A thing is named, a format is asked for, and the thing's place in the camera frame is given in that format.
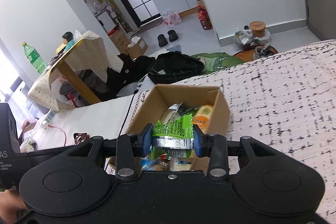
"cardboard box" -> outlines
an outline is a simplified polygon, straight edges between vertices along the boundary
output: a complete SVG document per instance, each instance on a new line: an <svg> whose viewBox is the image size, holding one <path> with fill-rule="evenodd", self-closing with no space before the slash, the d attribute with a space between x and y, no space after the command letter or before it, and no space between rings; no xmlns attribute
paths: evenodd
<svg viewBox="0 0 336 224"><path fill-rule="evenodd" d="M130 41L121 29L116 30L114 34L109 36L109 38L120 53L128 54L127 46L130 44Z"/></svg>
<svg viewBox="0 0 336 224"><path fill-rule="evenodd" d="M196 0L196 2L197 2L197 6L201 6L201 7L205 8L203 0Z"/></svg>
<svg viewBox="0 0 336 224"><path fill-rule="evenodd" d="M209 127L204 134L226 134L230 110L219 87L163 84L152 89L126 132L139 134L147 123L155 124L171 105L180 103L187 107L213 105ZM208 165L209 158L196 158L192 170L203 170L206 173Z"/></svg>
<svg viewBox="0 0 336 224"><path fill-rule="evenodd" d="M138 42L131 48L127 47L126 51L128 55L131 57L131 59L137 58L144 54L144 52L147 50L148 46L143 40L143 38L140 38Z"/></svg>

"slippers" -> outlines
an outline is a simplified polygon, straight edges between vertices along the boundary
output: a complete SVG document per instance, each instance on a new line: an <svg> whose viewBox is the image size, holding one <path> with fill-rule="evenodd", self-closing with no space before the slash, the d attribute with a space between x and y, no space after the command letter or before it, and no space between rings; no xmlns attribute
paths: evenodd
<svg viewBox="0 0 336 224"><path fill-rule="evenodd" d="M177 35L177 33L174 30L169 30L168 31L168 35L169 35L169 41L173 42L179 39L179 36Z"/></svg>
<svg viewBox="0 0 336 224"><path fill-rule="evenodd" d="M168 41L163 34L159 34L157 40L159 42L159 47L164 47L168 44Z"/></svg>

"green plastic bottle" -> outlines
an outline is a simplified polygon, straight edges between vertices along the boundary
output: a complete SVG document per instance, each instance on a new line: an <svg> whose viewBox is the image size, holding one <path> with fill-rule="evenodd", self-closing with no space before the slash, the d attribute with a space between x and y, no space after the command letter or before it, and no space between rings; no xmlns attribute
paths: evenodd
<svg viewBox="0 0 336 224"><path fill-rule="evenodd" d="M35 48L29 46L26 42L22 43L22 46L25 49L25 56L28 61L34 66L39 74L42 74L47 67L47 63L43 61Z"/></svg>

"green dinosaur blanket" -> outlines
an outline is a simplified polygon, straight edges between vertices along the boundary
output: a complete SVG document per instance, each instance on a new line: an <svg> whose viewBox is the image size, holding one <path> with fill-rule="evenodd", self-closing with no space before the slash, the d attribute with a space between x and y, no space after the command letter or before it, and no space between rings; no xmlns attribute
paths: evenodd
<svg viewBox="0 0 336 224"><path fill-rule="evenodd" d="M211 54L200 53L192 55L192 57L200 60L204 64L202 71L204 75L244 63L240 58L228 55L225 52L214 52Z"/></svg>

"black bag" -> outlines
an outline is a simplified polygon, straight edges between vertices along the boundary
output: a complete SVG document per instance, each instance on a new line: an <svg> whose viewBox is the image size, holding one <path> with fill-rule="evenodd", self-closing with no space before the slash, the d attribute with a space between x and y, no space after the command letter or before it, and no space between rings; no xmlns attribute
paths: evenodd
<svg viewBox="0 0 336 224"><path fill-rule="evenodd" d="M204 64L189 55L180 52L160 54L148 73L155 84L171 84L193 76L197 76Z"/></svg>

